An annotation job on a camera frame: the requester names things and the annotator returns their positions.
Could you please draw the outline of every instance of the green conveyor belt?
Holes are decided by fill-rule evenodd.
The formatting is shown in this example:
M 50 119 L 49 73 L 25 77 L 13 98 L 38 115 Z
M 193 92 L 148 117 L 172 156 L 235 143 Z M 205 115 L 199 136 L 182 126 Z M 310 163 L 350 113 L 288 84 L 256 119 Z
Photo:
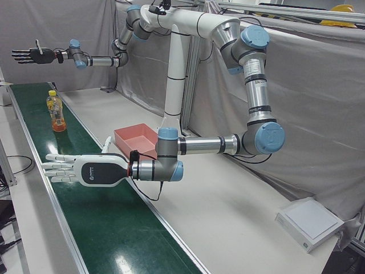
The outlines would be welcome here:
M 67 131 L 53 132 L 46 106 L 48 83 L 15 84 L 11 89 L 42 162 L 54 148 L 71 155 L 100 152 L 66 106 Z M 200 273 L 128 182 L 114 188 L 78 182 L 52 187 L 90 274 Z

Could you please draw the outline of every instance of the black cable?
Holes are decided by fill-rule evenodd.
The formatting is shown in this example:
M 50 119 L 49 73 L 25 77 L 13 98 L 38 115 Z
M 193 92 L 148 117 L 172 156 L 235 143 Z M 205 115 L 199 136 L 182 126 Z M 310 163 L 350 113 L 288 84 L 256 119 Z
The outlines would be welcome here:
M 159 36 L 159 37 L 162 37 L 162 36 L 170 36 L 171 35 L 171 31 L 170 30 L 167 30 L 166 33 L 160 33 L 156 30 L 153 30 L 152 33 L 156 36 Z
M 257 18 L 254 18 L 254 17 L 245 16 L 245 17 L 238 17 L 238 19 L 241 20 L 241 21 L 244 21 L 246 23 L 250 23 L 250 24 L 253 24 L 253 25 L 257 25 L 257 26 L 263 27 L 261 21 L 259 19 L 257 19 Z M 255 23 L 252 23 L 252 22 L 249 22 L 249 21 L 246 21 L 246 20 L 242 20 L 242 19 L 253 19 L 253 20 L 256 20 L 259 23 L 259 25 L 258 24 L 255 24 Z
M 151 159 L 153 159 L 153 160 L 157 160 L 155 157 L 152 157 L 152 156 L 147 155 L 147 154 L 143 154 L 143 153 L 140 153 L 140 152 L 138 152 L 138 154 L 139 154 L 139 155 L 142 155 L 142 156 L 145 156 L 145 157 L 149 157 L 149 158 L 151 158 Z
M 223 15 L 228 11 L 228 9 L 221 9 L 221 11 L 218 13 L 219 15 Z
M 24 169 L 22 169 L 22 170 L 20 170 L 20 171 L 17 171 L 17 172 L 15 172 L 15 173 L 13 173 L 14 175 L 15 175 L 15 174 L 18 174 L 18 173 L 21 173 L 21 172 L 23 172 L 23 171 L 25 171 L 25 170 L 27 170 L 27 169 L 28 169 L 28 168 L 30 168 L 30 167 L 32 166 L 32 164 L 33 164 L 33 160 L 32 160 L 30 157 L 28 157 L 28 156 L 23 156 L 23 155 L 11 155 L 11 156 L 8 156 L 8 158 L 12 158 L 12 157 L 21 157 L 21 158 L 26 158 L 26 159 L 30 160 L 30 164 L 29 164 L 26 168 L 24 168 Z
M 15 241 L 11 241 L 10 243 L 7 244 L 1 244 L 0 245 L 0 254 L 4 254 L 9 248 L 15 246 L 17 243 L 19 243 L 22 240 L 22 238 L 19 238 L 18 240 Z
M 242 157 L 242 158 L 246 158 L 246 159 L 251 159 L 256 157 L 257 155 L 252 155 L 252 156 L 242 156 L 242 155 L 235 155 L 235 157 Z
M 246 163 L 246 164 L 262 164 L 262 163 L 266 162 L 267 160 L 269 160 L 270 157 L 272 156 L 272 154 L 270 154 L 265 160 L 262 160 L 260 162 L 247 162 L 247 161 L 241 160 L 239 158 L 236 158 L 236 156 L 234 156 L 234 155 L 230 155 L 230 156 L 233 157 L 233 158 L 235 158 L 235 160 L 237 160 L 237 161 L 239 161 L 241 163 Z
M 63 49 L 63 48 L 61 48 L 61 47 L 55 47 L 55 48 L 53 49 L 53 51 L 55 51 L 55 50 L 62 50 L 62 51 L 66 51 L 65 49 Z
M 210 50 L 209 56 L 207 58 L 203 59 L 203 60 L 200 60 L 199 59 L 199 63 L 204 62 L 204 61 L 207 61 L 212 56 L 212 54 L 213 54 L 213 48 L 214 48 L 214 44 L 212 43 L 212 49 Z
M 123 1 L 121 1 L 121 0 L 115 0 L 115 2 L 121 3 L 121 4 L 123 4 L 124 2 L 127 2 L 128 4 L 133 5 L 133 3 L 130 2 L 130 1 L 128 1 L 128 0 L 123 0 Z
M 138 154 L 139 154 L 139 155 L 141 155 L 141 156 L 145 156 L 145 157 L 151 158 L 151 159 L 153 159 L 153 160 L 156 160 L 156 158 L 155 158 L 155 157 L 153 157 L 153 156 L 150 156 L 150 155 L 147 155 L 147 154 L 143 154 L 143 153 L 140 153 L 140 152 L 138 152 Z M 159 195 L 157 196 L 157 198 L 156 198 L 156 199 L 153 199 L 153 198 L 149 197 L 148 195 L 146 195 L 146 194 L 145 194 L 142 190 L 140 190 L 140 188 L 137 186 L 136 182 L 133 180 L 133 178 L 132 178 L 132 177 L 131 177 L 131 179 L 132 179 L 132 182 L 133 182 L 133 184 L 135 185 L 135 187 L 138 189 L 138 191 L 139 191 L 139 192 L 141 192 L 141 194 L 142 194 L 143 196 L 145 196 L 148 200 L 151 200 L 151 201 L 154 201 L 154 202 L 156 202 L 156 201 L 158 201 L 158 200 L 159 200 L 160 195 L 161 195 L 161 192 L 162 192 L 162 187 L 163 187 L 163 185 L 164 185 L 164 182 L 160 182 L 160 192 L 159 192 Z
M 149 196 L 147 196 L 145 193 L 143 193 L 143 191 L 139 189 L 139 187 L 137 186 L 136 182 L 133 180 L 133 178 L 132 178 L 132 177 L 131 177 L 131 179 L 132 179 L 132 182 L 133 182 L 133 184 L 135 185 L 135 187 L 138 189 L 138 191 L 139 191 L 139 192 L 141 192 L 141 194 L 142 194 L 143 196 L 145 196 L 148 200 L 151 200 L 151 201 L 154 201 L 154 202 L 156 202 L 156 201 L 158 201 L 158 200 L 159 200 L 160 195 L 161 195 L 161 192 L 162 192 L 162 186 L 164 185 L 164 182 L 160 182 L 160 192 L 159 192 L 159 195 L 157 196 L 157 198 L 156 198 L 156 199 L 153 199 L 153 198 L 150 198 Z
M 2 230 L 4 227 L 8 226 L 10 223 L 16 221 L 17 218 L 9 218 L 6 221 L 0 222 L 0 230 Z
M 189 5 L 189 6 L 171 6 L 171 7 L 175 7 L 175 8 L 179 8 L 179 7 L 198 7 L 198 5 Z

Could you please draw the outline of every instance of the white box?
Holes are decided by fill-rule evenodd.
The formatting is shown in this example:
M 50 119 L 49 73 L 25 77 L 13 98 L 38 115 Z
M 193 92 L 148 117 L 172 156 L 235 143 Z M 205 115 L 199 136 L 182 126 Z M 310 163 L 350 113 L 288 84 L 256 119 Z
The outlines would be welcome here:
M 313 198 L 292 202 L 275 218 L 307 253 L 338 232 L 343 221 Z

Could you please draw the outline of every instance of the orange juice bottle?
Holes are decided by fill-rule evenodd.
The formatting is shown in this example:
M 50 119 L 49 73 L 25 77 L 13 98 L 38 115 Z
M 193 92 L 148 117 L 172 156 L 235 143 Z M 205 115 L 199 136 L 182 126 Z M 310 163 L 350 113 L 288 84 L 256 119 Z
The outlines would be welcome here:
M 62 113 L 62 100 L 57 96 L 55 90 L 50 90 L 47 97 L 47 107 L 51 115 L 52 128 L 56 132 L 61 132 L 66 129 L 66 123 Z

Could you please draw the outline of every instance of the metal rail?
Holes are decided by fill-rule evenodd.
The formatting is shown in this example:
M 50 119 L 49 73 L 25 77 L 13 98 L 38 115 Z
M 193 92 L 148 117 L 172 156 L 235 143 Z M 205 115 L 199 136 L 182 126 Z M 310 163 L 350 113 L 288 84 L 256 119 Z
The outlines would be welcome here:
M 178 0 L 184 3 L 203 5 L 204 0 Z M 365 14 L 362 13 L 344 13 L 341 11 L 328 11 L 328 10 L 309 10 L 300 9 L 296 7 L 273 7 L 273 6 L 261 6 L 250 5 L 241 3 L 227 3 L 223 1 L 217 1 L 217 3 L 225 9 L 254 11 L 257 13 L 310 18 L 318 20 L 340 21 L 348 23 L 365 24 Z

